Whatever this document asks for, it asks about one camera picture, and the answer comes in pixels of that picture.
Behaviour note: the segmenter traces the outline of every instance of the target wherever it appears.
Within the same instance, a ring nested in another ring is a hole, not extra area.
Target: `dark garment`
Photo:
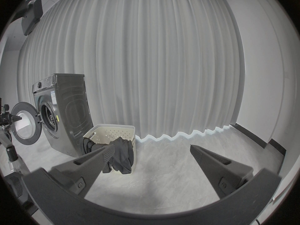
[[[83,138],[81,142],[85,153],[90,153],[107,145],[96,144],[88,138]],[[119,137],[111,141],[110,144],[115,146],[115,153],[105,165],[102,172],[109,173],[112,170],[111,167],[113,167],[115,171],[120,171],[122,174],[130,174],[133,165],[133,147],[131,141]]]

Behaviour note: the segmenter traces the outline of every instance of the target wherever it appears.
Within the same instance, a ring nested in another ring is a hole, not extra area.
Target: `black baseboard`
[[[241,125],[239,125],[239,124],[236,123],[235,125],[231,124],[231,126],[233,126],[235,129],[239,130],[241,133],[245,134],[247,137],[249,137],[250,139],[252,139],[253,141],[255,141],[262,148],[265,148],[265,146],[267,145],[267,143],[264,140],[260,139],[255,134],[253,134],[252,132],[248,131],[247,129],[245,129]]]
[[[269,144],[271,144],[274,148],[276,148],[283,156],[285,156],[286,149],[281,146],[278,142],[276,142],[274,139],[271,139],[269,141]]]

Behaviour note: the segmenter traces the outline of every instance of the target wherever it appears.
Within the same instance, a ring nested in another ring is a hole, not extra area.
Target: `ceiling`
[[[47,12],[55,3],[59,0],[42,0],[43,6],[43,14]],[[4,51],[19,51],[26,40],[27,36],[24,36],[22,26],[21,26],[22,18],[17,19],[12,22],[3,36],[3,41],[6,39],[6,44],[4,47]]]

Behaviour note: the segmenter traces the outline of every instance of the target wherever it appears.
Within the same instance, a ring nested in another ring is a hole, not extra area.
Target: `door glass window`
[[[15,122],[15,128],[17,134],[23,138],[31,138],[35,133],[35,120],[28,111],[20,111],[17,113],[22,119]]]

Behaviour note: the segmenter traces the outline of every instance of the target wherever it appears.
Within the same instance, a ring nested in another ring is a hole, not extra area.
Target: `energy label sticker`
[[[55,96],[55,91],[51,91],[51,99],[52,99],[52,104],[53,105],[57,104],[57,102],[56,102],[56,96]]]

